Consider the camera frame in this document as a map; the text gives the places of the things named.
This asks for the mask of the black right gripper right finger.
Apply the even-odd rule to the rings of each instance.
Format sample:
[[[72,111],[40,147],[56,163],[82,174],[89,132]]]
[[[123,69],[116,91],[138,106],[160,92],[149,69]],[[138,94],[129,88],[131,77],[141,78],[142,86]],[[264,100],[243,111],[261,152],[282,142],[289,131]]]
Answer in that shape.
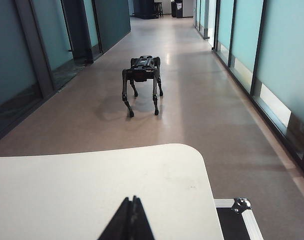
[[[129,210],[129,239],[154,240],[154,236],[139,197],[133,196]]]

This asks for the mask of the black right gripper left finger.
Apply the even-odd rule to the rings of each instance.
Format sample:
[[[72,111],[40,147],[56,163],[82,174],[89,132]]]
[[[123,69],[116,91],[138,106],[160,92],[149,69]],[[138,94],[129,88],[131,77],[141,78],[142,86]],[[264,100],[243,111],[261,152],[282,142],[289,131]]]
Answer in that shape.
[[[130,200],[126,197],[101,233],[99,240],[127,240]]]

